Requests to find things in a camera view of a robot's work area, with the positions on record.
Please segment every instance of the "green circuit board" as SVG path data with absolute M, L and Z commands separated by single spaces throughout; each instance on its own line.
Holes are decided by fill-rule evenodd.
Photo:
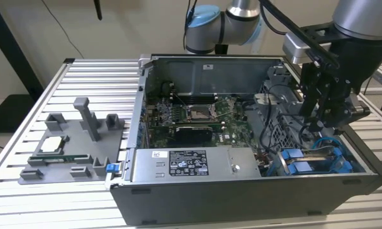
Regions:
M 194 119 L 195 115 L 191 114 L 192 108 L 198 110 L 204 106 L 208 107 L 210 113 L 207 114 L 202 111 L 198 116 L 202 119 Z M 155 123 L 150 123 L 148 131 L 151 148 L 176 147 L 174 144 L 175 130 L 182 126 L 212 128 L 212 140 L 200 143 L 198 147 L 232 146 L 251 147 L 252 149 L 258 147 L 246 120 L 242 103 L 236 102 L 232 97 L 219 97 L 214 104 L 196 105 L 191 109 L 187 109 L 183 105 L 172 105 L 171 122 L 163 125 L 154 125 Z

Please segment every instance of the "aluminum extrusion table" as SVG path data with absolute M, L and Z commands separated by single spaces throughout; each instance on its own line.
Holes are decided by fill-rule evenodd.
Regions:
M 49 113 L 80 119 L 72 103 L 87 96 L 97 118 L 116 113 L 126 119 L 119 158 L 126 156 L 127 134 L 138 89 L 138 60 L 76 60 L 65 63 L 0 154 L 0 228 L 126 228 L 104 182 L 20 185 L 19 174 L 47 128 Z M 359 96 L 371 114 L 351 127 L 382 161 L 382 112 Z M 382 187 L 350 198 L 327 216 L 168 226 L 171 229 L 365 229 L 382 228 Z

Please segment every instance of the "blue tab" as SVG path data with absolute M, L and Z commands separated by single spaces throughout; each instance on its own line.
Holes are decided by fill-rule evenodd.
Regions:
M 107 173 L 117 173 L 119 172 L 119 164 L 108 164 L 107 165 Z
M 335 156 L 341 156 L 342 155 L 342 152 L 341 152 L 339 148 L 334 148 L 334 155 Z
M 290 158 L 298 158 L 298 157 L 303 157 L 303 152 L 299 149 L 286 149 L 285 151 L 287 151 Z
M 294 164 L 294 167 L 295 167 L 298 173 L 313 172 L 313 169 L 310 167 L 309 162 L 299 161 L 299 162 L 294 162 L 293 164 Z
M 215 5 L 199 5 L 195 7 L 190 28 L 208 24 L 220 13 L 220 9 Z
M 350 162 L 345 161 L 342 167 L 337 170 L 337 173 L 350 173 L 353 170 L 353 166 Z

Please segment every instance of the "green pcb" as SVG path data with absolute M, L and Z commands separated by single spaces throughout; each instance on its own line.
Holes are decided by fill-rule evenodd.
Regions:
M 182 147 L 175 143 L 175 129 L 180 126 L 211 127 L 214 130 L 212 141 L 200 143 L 199 147 L 232 146 L 256 148 L 258 143 L 246 121 L 242 104 L 231 97 L 218 99 L 210 104 L 211 121 L 194 123 L 187 120 L 187 110 L 178 109 L 178 122 L 167 126 L 150 127 L 150 147 Z

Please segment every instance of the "warning label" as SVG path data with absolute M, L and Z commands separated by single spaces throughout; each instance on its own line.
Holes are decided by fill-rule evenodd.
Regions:
M 170 175 L 207 176 L 208 161 L 204 150 L 170 151 Z

